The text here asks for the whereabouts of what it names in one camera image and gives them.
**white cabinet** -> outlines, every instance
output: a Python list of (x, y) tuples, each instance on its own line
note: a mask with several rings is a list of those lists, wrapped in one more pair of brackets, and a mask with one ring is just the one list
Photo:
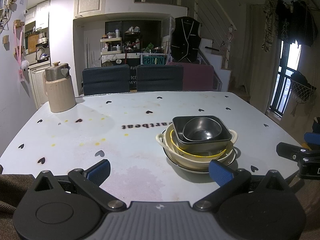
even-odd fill
[(36, 11), (36, 31), (43, 30), (49, 26), (50, 0), (39, 3)]
[(106, 0), (75, 0), (75, 18), (105, 13)]
[(32, 90), (33, 99), (35, 101), (36, 109), (39, 109), (45, 102), (48, 101), (48, 97), (44, 93), (42, 74), (46, 68), (50, 67), (50, 63), (42, 65), (40, 67), (28, 69), (30, 85)]
[(26, 25), (36, 20), (36, 12), (36, 6), (28, 10), (28, 13), (26, 14)]

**steel bowl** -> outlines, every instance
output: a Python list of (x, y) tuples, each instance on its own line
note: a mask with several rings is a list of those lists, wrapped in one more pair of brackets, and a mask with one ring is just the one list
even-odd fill
[(186, 123), (182, 134), (185, 139), (191, 142), (205, 142), (217, 138), (221, 132), (222, 127), (217, 121), (199, 116)]

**mesh basket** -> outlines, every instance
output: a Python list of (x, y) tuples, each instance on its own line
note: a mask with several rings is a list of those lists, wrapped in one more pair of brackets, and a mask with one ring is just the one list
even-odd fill
[(291, 92), (294, 100), (298, 104), (305, 104), (309, 101), (310, 97), (314, 94), (315, 90), (305, 85), (302, 85), (294, 80), (291, 80)]

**white tabletop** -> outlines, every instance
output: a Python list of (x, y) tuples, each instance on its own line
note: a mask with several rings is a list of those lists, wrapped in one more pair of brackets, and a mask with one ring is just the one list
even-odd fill
[[(238, 133), (235, 147), (239, 153), (233, 169), (252, 172), (251, 166), (255, 166), (259, 169), (253, 173), (256, 175), (275, 169), (284, 178), (298, 170), (297, 163), (277, 155), (276, 145), (299, 144), (232, 93), (124, 93), (76, 101), (74, 108), (63, 113), (52, 113), (45, 103), (0, 158), (3, 173), (31, 173), (36, 177), (42, 170), (51, 170), (54, 175), (65, 175), (107, 158), (111, 175), (100, 187), (125, 203), (187, 200), (192, 205), (219, 186), (209, 175), (192, 174), (174, 166), (156, 142), (156, 134), (162, 133), (173, 117), (181, 115), (215, 115)], [(95, 156), (100, 150), (104, 157)]]

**chair backrest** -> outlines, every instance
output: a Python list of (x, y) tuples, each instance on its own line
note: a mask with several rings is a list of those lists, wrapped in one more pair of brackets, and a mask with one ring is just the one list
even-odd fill
[(168, 65), (183, 66), (183, 91), (213, 91), (214, 68), (211, 65), (201, 65), (182, 62), (168, 62)]
[(130, 92), (130, 67), (86, 68), (82, 71), (84, 95)]
[(182, 91), (182, 80), (182, 66), (137, 66), (137, 92)]

